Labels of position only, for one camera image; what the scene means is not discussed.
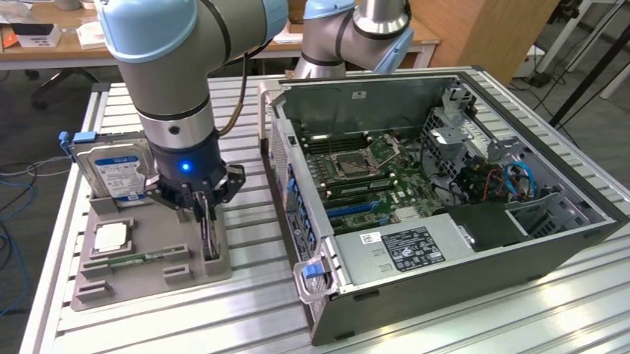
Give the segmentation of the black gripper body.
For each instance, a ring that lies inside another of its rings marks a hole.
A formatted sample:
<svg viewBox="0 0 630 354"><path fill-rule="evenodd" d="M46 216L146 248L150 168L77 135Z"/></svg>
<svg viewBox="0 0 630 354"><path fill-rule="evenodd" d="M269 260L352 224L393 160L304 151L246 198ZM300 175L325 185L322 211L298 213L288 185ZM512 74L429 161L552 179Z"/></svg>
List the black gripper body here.
<svg viewBox="0 0 630 354"><path fill-rule="evenodd" d="M225 161L219 152L219 132L193 147L171 149L150 143L159 171L159 180L170 187L183 184L194 190L214 188L225 177Z"/></svg>

